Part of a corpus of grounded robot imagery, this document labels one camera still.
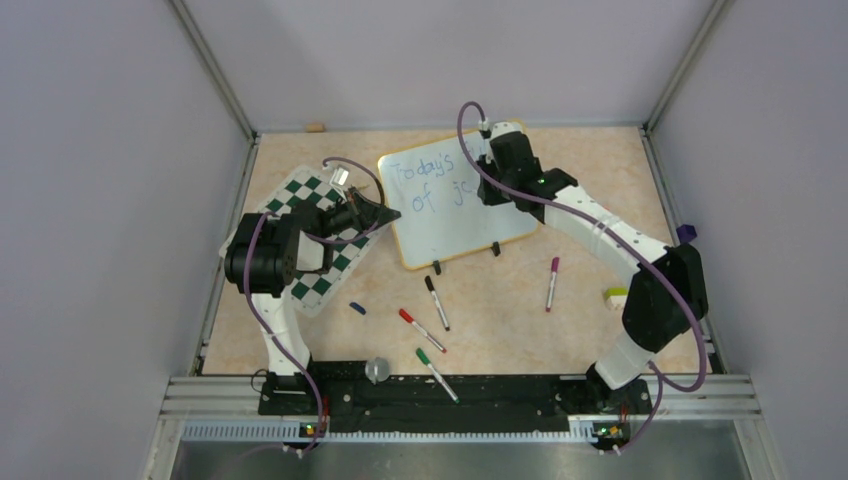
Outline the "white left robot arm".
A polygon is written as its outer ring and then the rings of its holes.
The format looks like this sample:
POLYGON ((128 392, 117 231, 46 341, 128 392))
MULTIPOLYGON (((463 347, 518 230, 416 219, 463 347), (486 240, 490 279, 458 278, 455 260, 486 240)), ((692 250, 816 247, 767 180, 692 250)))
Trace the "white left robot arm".
POLYGON ((311 353, 294 307, 296 277, 328 273, 338 247, 366 240, 401 217, 383 200, 370 200, 351 187, 326 207, 316 200, 300 200, 286 212, 247 213, 223 247, 226 281, 245 296, 257 316, 268 351, 267 371, 292 377, 282 398, 295 412, 314 410, 321 397, 317 382, 297 375, 309 365, 311 353))

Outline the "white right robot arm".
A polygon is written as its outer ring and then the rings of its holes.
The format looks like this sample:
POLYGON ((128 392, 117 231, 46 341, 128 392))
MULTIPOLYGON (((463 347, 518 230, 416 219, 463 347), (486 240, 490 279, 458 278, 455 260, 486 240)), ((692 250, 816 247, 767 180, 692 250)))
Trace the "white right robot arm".
POLYGON ((626 385, 669 343, 688 331, 703 339, 699 322, 709 306, 701 255, 628 225, 563 170, 543 170, 529 137, 513 123, 482 121, 478 131, 486 147, 475 161, 482 202, 511 203, 570 236, 627 285, 623 331, 587 372, 589 404, 612 412, 626 400, 626 385))

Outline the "blue marker cap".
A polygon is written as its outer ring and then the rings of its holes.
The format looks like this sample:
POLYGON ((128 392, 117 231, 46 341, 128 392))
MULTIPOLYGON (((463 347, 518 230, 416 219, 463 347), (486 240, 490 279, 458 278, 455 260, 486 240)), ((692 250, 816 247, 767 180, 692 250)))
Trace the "blue marker cap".
POLYGON ((365 315, 365 314, 366 314, 366 309, 365 309, 363 306, 361 306, 360 304, 356 303, 356 302, 351 302, 351 303, 349 304, 349 306, 350 306, 352 309, 354 309, 355 311, 357 311, 357 312, 358 312, 359 314, 361 314, 361 315, 365 315))

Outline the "yellow framed whiteboard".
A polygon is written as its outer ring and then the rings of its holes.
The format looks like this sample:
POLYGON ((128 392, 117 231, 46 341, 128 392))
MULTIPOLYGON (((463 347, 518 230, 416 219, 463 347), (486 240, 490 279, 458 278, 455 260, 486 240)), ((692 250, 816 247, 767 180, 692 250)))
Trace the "yellow framed whiteboard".
POLYGON ((391 226, 408 270, 533 234, 538 222, 513 203, 486 206, 481 181, 455 135, 383 155, 377 162, 386 203, 401 213, 391 226))

